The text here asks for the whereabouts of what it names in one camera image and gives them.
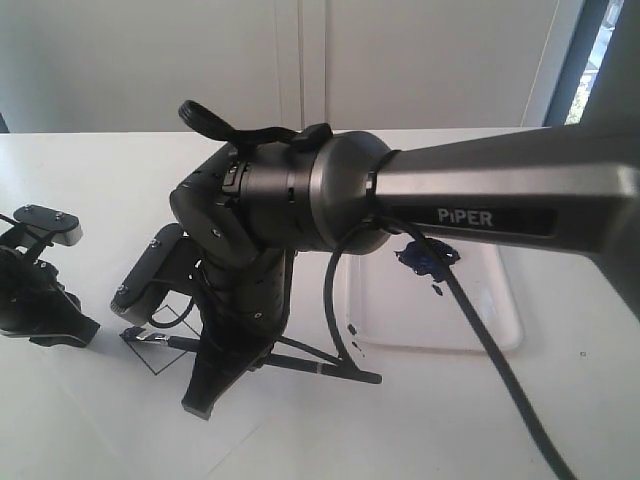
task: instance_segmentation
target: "small blue item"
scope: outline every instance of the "small blue item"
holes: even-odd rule
[[[451,245],[447,245],[435,238],[427,238],[427,242],[447,265],[453,265],[460,260],[460,254]],[[417,242],[409,242],[401,252],[395,252],[396,258],[407,267],[411,268],[416,275],[421,277],[431,275],[435,283],[444,280],[442,272],[438,270],[433,258],[427,255]]]

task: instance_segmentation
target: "dark gray arm segment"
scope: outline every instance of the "dark gray arm segment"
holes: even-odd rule
[[[640,318],[640,123],[575,125],[397,153],[387,212],[434,236],[589,256]]]

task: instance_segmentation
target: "white tray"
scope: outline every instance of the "white tray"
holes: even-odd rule
[[[398,261],[395,251],[411,238],[392,237],[376,252],[350,257],[346,269],[347,325],[355,341],[393,347],[483,350],[444,282],[432,288],[431,275],[418,276]],[[523,331],[498,247],[446,240],[460,253],[452,267],[482,321],[502,350],[516,348]]]

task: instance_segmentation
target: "white table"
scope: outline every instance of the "white table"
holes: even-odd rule
[[[407,149],[505,131],[375,133]],[[172,221],[171,189],[218,145],[189,133],[0,136],[0,211],[34,203],[80,217],[82,241],[46,258],[102,324],[86,350],[0,339],[0,476],[553,478],[483,355],[366,348],[381,386],[265,367],[209,422],[185,413],[192,358],[153,377],[108,304]],[[551,438],[580,479],[637,478],[640,324],[589,261],[502,254],[526,332],[509,359]],[[296,287],[288,333],[328,349],[325,261],[298,257],[308,288]]]

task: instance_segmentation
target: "cabinet door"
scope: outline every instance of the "cabinet door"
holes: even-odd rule
[[[302,0],[305,121],[348,129],[540,125],[581,4]]]
[[[187,98],[239,128],[297,128],[297,2],[9,0],[0,93],[16,132],[179,130]]]

